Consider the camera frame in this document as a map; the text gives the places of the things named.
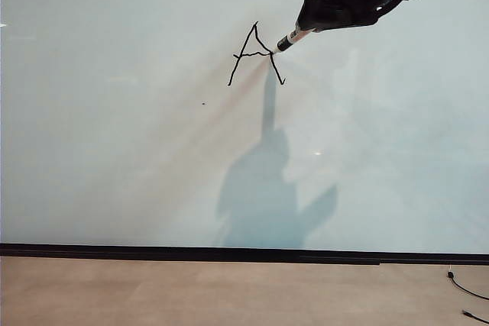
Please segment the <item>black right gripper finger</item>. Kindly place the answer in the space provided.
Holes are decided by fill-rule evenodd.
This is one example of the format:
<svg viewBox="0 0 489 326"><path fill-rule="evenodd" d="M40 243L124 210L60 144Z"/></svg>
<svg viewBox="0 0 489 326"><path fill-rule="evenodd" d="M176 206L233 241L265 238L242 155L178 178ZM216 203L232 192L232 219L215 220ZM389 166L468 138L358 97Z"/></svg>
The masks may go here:
<svg viewBox="0 0 489 326"><path fill-rule="evenodd" d="M329 17L316 20L315 32L331 31L350 27L352 20L350 17Z"/></svg>
<svg viewBox="0 0 489 326"><path fill-rule="evenodd" d="M301 31L325 31L336 26L335 12L324 0L303 0L296 20L296 28Z"/></svg>

